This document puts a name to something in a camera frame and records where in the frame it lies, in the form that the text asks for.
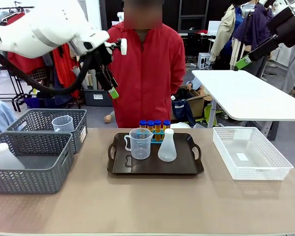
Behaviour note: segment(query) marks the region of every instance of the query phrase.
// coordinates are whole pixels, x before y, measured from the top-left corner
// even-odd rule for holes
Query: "brown tray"
[[[174,134],[174,142],[177,158],[173,162],[161,161],[158,156],[160,144],[151,144],[151,155],[145,160],[137,160],[131,156],[131,152],[125,149],[124,136],[128,133],[118,133],[114,142],[108,148],[107,171],[116,175],[198,175],[203,173],[201,162],[201,150],[193,142],[190,134]],[[195,157],[192,151],[196,148],[199,157]]]

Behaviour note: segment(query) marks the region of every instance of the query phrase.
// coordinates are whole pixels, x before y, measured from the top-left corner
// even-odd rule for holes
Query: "plastic basket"
[[[255,127],[215,127],[213,142],[233,179],[283,180],[293,168]]]
[[[24,170],[0,169],[0,193],[54,194],[60,191],[73,163],[72,135],[3,132],[0,143],[23,163]]]
[[[53,131],[54,118],[69,115],[73,118],[73,153],[77,154],[88,133],[86,110],[83,109],[30,109],[11,124],[8,131],[43,132]]]

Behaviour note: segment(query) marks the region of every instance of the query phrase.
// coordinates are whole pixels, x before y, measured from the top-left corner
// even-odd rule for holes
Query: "robotic arm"
[[[84,57],[84,66],[70,87],[52,89],[33,80],[3,56],[0,64],[7,66],[33,88],[43,93],[67,94],[79,89],[89,69],[95,69],[96,78],[112,98],[117,98],[117,83],[108,69],[113,61],[112,50],[118,48],[126,55],[126,39],[107,43],[106,31],[96,31],[85,19],[76,0],[45,0],[18,21],[0,26],[0,50],[14,52],[27,58],[42,56],[54,48],[68,43],[77,56]]]
[[[275,0],[260,0],[259,3],[265,7],[274,6],[275,16],[268,22],[267,27],[272,33],[272,37],[259,45],[236,63],[238,69],[242,69],[253,61],[257,61],[278,48],[280,43],[287,47],[295,45],[295,0],[284,0],[286,6]]]

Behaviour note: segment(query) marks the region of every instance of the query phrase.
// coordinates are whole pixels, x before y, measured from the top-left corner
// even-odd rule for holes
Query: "blue test tube cap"
[[[147,122],[147,125],[148,125],[148,126],[154,126],[154,121],[149,120],[149,121]]]
[[[140,121],[140,125],[141,126],[146,126],[147,125],[147,121],[146,120],[141,120]]]
[[[161,125],[162,124],[162,121],[160,121],[159,119],[157,119],[156,121],[154,121],[154,124],[155,125]]]
[[[165,120],[164,123],[163,123],[163,125],[165,125],[165,126],[170,126],[170,125],[171,125],[170,120]]]

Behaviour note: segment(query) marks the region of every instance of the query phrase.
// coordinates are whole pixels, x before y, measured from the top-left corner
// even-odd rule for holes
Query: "red clothing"
[[[17,21],[24,15],[25,15],[24,13],[14,15],[13,17],[7,20],[7,25],[12,24],[13,22]],[[29,58],[20,56],[16,53],[8,52],[8,60],[26,74],[31,74],[35,70],[46,67],[42,57],[29,59]]]
[[[54,49],[53,57],[59,82],[64,88],[71,86],[77,79],[71,69],[79,64],[71,58],[69,45],[66,43]],[[79,96],[79,91],[75,90],[71,94],[73,97],[77,98]]]
[[[151,29],[144,43],[123,23],[108,30],[110,42],[126,38],[128,51],[122,56],[114,50],[110,69],[118,83],[119,98],[114,110],[119,128],[135,128],[142,119],[170,119],[171,94],[176,93],[186,72],[182,38],[162,25]]]

